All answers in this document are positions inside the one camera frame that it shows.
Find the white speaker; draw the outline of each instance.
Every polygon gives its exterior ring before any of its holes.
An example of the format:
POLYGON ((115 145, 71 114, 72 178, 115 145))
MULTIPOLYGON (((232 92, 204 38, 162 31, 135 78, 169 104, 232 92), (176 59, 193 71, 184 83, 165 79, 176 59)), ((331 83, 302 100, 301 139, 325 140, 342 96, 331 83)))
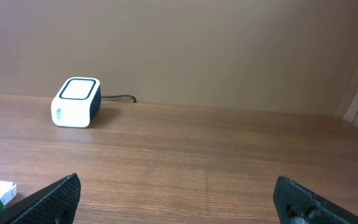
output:
POLYGON ((86 128, 101 104, 100 82, 95 78, 69 78, 50 106, 57 126, 86 128))

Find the black plastic part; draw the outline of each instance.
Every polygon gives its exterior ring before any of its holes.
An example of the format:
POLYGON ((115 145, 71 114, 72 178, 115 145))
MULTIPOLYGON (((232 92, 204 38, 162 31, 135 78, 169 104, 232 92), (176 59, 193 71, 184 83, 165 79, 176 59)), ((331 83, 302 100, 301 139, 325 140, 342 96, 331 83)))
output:
POLYGON ((96 113, 100 109, 100 104, 102 103, 102 97, 101 97, 101 90, 100 86, 98 87, 98 90, 94 94, 94 97, 91 102, 91 106, 89 108, 89 120, 92 121, 96 113))
POLYGON ((358 216, 297 184, 279 177, 273 201, 281 224, 291 224, 301 217, 309 224, 358 224, 358 216))
POLYGON ((72 224, 80 201, 77 174, 68 175, 0 212, 0 224, 72 224))

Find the wooden table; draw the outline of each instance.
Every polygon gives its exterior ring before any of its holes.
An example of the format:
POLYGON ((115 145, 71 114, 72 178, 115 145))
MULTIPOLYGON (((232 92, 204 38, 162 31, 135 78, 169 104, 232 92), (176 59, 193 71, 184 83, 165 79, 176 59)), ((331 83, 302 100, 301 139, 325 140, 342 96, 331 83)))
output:
POLYGON ((24 198, 76 172, 75 223, 278 223, 278 176, 358 215, 358 129, 339 118, 104 101, 59 128, 51 98, 0 95, 0 180, 24 198))

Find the black cable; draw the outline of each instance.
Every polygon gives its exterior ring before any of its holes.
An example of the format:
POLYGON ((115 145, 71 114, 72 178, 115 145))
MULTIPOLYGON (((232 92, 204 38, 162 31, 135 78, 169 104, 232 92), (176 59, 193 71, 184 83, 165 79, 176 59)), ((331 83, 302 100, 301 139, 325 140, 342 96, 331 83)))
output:
POLYGON ((132 99, 134 99, 134 103, 136 103, 136 97, 132 95, 102 96, 102 98, 120 98, 120 97, 131 97, 132 99))

